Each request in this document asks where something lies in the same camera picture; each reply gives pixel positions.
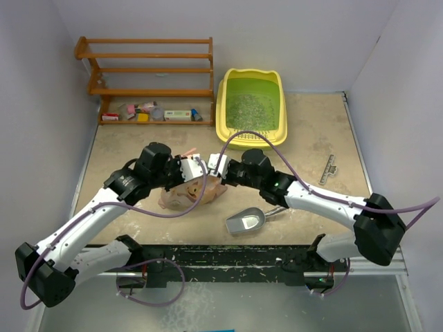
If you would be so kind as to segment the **pink cat litter bag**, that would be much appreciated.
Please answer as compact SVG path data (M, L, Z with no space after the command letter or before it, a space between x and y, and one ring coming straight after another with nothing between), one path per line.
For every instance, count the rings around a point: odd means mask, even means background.
M197 149L192 148L184 154L183 158L196 154ZM162 189L158 205L163 209L184 211L190 208L199 199L199 204L211 203L227 191L221 184L221 179L208 173L187 183L181 183L169 190Z

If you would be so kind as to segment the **silver metal scoop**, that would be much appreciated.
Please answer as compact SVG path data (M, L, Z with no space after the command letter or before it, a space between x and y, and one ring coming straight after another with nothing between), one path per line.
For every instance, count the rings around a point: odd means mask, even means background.
M286 210L285 207L276 207L268 212L264 212L258 207L249 207L228 217L225 220L226 228L229 234L253 232L263 227L269 218Z

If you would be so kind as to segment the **metal bag clip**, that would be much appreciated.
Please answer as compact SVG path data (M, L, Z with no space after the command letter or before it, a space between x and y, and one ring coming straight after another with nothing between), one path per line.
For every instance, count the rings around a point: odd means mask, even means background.
M335 155L330 154L327 159L321 178L318 182L320 185L326 184L327 179L331 176L334 176L337 173L338 167L335 165L334 162L335 162Z

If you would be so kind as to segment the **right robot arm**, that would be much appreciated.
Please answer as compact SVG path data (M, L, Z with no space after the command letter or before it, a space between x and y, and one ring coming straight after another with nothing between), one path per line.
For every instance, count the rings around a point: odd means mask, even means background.
M316 238L314 249L307 255L314 270L353 257L388 266L406 233L405 223L384 196L346 196L305 184L294 175L276 170L260 149L245 151L239 161L222 156L217 171L224 184L256 189L267 203L308 211L348 229Z

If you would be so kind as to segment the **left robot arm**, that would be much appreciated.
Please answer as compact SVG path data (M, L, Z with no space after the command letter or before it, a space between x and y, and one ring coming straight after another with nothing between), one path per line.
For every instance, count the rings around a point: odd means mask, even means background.
M24 283L20 305L31 290L38 304L54 307L64 301L84 274L78 263L81 250L108 224L147 198L156 188L170 189L183 182L183 156L172 155L162 143L151 142L110 177L91 201L52 235L35 245L22 243L15 250L20 280Z

